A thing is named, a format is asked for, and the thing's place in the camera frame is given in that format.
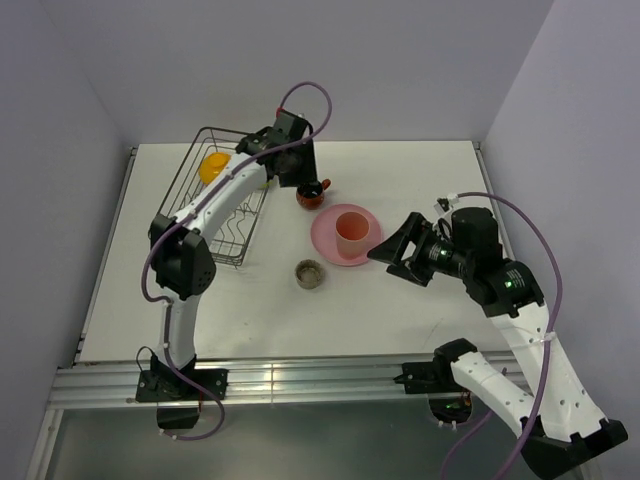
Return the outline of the dark brown ceramic mug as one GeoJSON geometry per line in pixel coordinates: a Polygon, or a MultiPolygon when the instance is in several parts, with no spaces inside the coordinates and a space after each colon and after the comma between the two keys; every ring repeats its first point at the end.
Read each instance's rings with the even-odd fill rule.
{"type": "Polygon", "coordinates": [[[330,186],[330,179],[300,185],[296,189],[296,201],[305,210],[317,210],[324,203],[325,191],[330,186]]]}

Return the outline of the pink plastic cup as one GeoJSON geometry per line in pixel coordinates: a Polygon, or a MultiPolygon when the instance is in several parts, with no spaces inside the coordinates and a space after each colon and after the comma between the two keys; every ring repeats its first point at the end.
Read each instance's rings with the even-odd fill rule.
{"type": "Polygon", "coordinates": [[[347,211],[335,222],[336,247],[339,255],[353,259],[362,255],[370,233],[368,219],[355,211],[347,211]]]}

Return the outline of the yellow ribbed bowl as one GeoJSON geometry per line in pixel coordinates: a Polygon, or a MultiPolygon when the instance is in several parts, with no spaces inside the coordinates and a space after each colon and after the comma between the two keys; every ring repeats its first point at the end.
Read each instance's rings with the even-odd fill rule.
{"type": "Polygon", "coordinates": [[[200,181],[205,185],[211,184],[226,168],[231,160],[231,155],[225,152],[214,152],[206,156],[199,167],[200,181]]]}

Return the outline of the small grey speckled bowl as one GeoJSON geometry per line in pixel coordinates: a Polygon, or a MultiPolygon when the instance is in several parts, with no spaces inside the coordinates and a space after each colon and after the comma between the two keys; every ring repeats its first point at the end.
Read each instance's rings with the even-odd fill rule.
{"type": "Polygon", "coordinates": [[[324,268],[315,260],[301,260],[294,269],[297,284],[305,290],[312,290],[322,284],[325,277],[324,268]]]}

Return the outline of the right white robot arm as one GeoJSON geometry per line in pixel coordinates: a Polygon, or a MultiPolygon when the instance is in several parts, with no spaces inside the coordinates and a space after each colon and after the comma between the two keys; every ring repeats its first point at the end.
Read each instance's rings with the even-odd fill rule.
{"type": "Polygon", "coordinates": [[[442,234],[413,212],[367,256],[419,286],[427,286],[436,273],[460,280],[506,340],[529,388],[508,380],[464,338],[438,347],[430,362],[404,365],[396,382],[408,393],[476,395],[523,440],[521,455],[540,479],[556,479],[625,442],[623,424],[593,402],[549,331],[549,308],[531,270],[504,257],[492,212],[462,208],[449,225],[449,233],[442,234]]]}

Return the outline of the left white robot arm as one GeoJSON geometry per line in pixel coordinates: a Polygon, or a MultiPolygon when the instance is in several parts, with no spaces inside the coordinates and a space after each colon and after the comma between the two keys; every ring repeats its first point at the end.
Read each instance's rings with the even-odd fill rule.
{"type": "Polygon", "coordinates": [[[211,244],[244,200],[278,180],[306,186],[317,178],[313,136],[303,117],[279,109],[273,125],[243,136],[234,150],[214,151],[188,199],[160,209],[149,227],[150,252],[141,274],[143,297],[162,306],[161,336],[142,373],[146,387],[183,399],[204,383],[195,370],[195,326],[203,293],[216,275],[211,244]]]}

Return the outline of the pink round plate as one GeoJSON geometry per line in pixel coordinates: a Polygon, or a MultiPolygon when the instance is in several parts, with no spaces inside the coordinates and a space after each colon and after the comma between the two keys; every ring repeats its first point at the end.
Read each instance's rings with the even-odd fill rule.
{"type": "Polygon", "coordinates": [[[382,229],[375,216],[365,208],[354,204],[337,204],[323,210],[313,220],[310,236],[314,248],[324,259],[334,265],[345,267],[366,263],[368,251],[383,240],[382,229]],[[347,211],[355,211],[364,215],[370,223],[370,233],[365,251],[353,259],[342,258],[336,247],[335,222],[340,215],[347,211]]]}

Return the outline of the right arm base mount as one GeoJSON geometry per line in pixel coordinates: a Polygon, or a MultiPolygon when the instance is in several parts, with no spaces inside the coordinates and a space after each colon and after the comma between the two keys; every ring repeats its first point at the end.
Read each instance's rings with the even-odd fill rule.
{"type": "Polygon", "coordinates": [[[407,395],[440,394],[451,391],[437,377],[432,362],[405,362],[402,372],[393,378],[396,385],[401,385],[407,395]]]}

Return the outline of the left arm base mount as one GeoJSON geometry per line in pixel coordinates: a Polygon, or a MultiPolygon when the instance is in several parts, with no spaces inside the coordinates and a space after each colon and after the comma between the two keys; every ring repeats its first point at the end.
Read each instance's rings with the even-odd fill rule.
{"type": "Polygon", "coordinates": [[[150,366],[140,371],[135,394],[137,403],[159,404],[156,408],[156,423],[160,433],[182,441],[195,441],[216,434],[226,418],[222,401],[228,386],[229,371],[223,368],[197,369],[196,359],[190,361],[176,374],[162,363],[155,353],[151,354],[150,366]],[[186,434],[193,429],[203,410],[205,401],[213,401],[220,416],[215,426],[205,433],[186,434]]]}

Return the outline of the aluminium frame rail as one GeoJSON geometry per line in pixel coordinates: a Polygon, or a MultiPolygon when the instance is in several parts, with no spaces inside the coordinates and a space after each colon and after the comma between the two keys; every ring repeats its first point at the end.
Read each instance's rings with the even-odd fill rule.
{"type": "MultiPolygon", "coordinates": [[[[407,362],[426,362],[430,354],[304,359],[205,361],[205,368],[228,371],[222,403],[277,405],[375,400],[409,400],[393,381],[407,362]]],[[[135,399],[139,369],[132,362],[80,365],[54,377],[49,410],[156,408],[135,399]]]]}

